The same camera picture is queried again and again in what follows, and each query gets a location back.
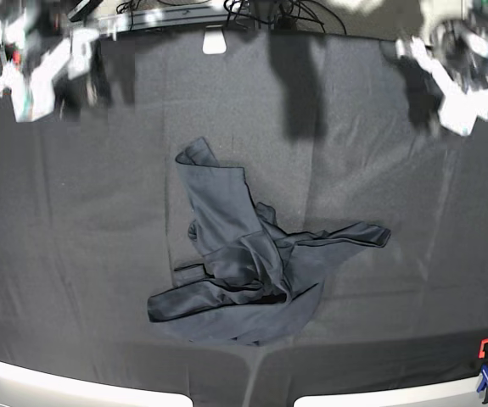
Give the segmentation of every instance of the gray fabric backdrop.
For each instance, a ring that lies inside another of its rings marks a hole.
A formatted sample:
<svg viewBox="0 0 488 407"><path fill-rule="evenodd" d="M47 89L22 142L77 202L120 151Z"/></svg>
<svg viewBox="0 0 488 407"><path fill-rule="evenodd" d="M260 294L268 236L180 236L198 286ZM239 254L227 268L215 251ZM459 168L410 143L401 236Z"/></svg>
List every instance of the gray fabric backdrop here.
<svg viewBox="0 0 488 407"><path fill-rule="evenodd" d="M227 33L227 53L206 56L202 40L104 43L116 106L81 121L17 125L0 101L0 360L184 393L199 407L476 375L488 336L488 123L470 138L431 131L436 101L421 75L393 65L389 43ZM198 137L245 167L286 231L355 220L393 231L328 279L294 337L205 347L148 323L148 297L199 258L173 161Z"/></svg>

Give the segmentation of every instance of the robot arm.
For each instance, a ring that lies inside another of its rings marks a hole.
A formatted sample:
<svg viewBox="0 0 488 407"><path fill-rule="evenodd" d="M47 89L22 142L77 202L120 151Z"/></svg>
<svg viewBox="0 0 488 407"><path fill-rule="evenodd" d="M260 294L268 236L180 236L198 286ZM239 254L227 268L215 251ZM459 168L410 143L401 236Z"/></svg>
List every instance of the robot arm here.
<svg viewBox="0 0 488 407"><path fill-rule="evenodd" d="M488 3L472 3L465 21L452 21L436 29L433 47L423 40L398 40L399 58L410 58L443 93L440 123L468 136L478 118L488 120Z"/></svg>
<svg viewBox="0 0 488 407"><path fill-rule="evenodd" d="M98 39L98 30L65 24L60 4L0 0L0 97L10 91L16 121L51 114L61 84L96 73Z"/></svg>

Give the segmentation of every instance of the dark gray garment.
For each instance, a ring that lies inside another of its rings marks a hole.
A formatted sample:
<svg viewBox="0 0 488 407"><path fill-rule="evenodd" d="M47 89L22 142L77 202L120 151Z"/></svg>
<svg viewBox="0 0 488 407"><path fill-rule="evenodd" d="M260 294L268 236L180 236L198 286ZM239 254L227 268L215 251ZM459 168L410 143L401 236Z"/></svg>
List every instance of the dark gray garment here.
<svg viewBox="0 0 488 407"><path fill-rule="evenodd" d="M362 222L288 235L274 208L253 205L244 169L221 167L204 138L176 162L195 215L188 235L206 272L203 265L177 270L177 285L187 284L149 298L149 320L175 336L261 345L296 333L318 306L328 273L389 240L388 229Z"/></svg>

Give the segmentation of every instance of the gray tablecloth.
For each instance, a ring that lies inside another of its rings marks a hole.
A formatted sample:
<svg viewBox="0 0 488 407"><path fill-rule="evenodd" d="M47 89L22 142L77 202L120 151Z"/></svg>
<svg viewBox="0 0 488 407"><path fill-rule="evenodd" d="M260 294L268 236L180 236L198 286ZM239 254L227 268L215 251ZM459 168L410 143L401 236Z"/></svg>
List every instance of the gray tablecloth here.
<svg viewBox="0 0 488 407"><path fill-rule="evenodd" d="M184 393L199 407L281 407L477 375L488 337L488 123L469 138L429 130L435 100L392 63L389 43L227 33L227 52L206 56L202 41L104 43L115 106L80 121L15 124L0 101L0 360ZM294 337L206 347L148 322L148 297L199 259L174 164L198 137L221 164L245 168L253 198L286 231L356 220L393 231L386 248L328 279Z"/></svg>

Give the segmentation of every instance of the blue clamp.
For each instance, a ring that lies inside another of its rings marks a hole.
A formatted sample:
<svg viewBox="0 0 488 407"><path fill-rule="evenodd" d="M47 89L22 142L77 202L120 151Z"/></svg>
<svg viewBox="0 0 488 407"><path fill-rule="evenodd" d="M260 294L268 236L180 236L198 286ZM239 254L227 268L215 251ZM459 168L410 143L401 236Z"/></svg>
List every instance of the blue clamp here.
<svg viewBox="0 0 488 407"><path fill-rule="evenodd" d="M481 383L480 386L478 387L478 393L481 393L483 390L485 390L488 387L488 366L487 365L482 365L481 366Z"/></svg>

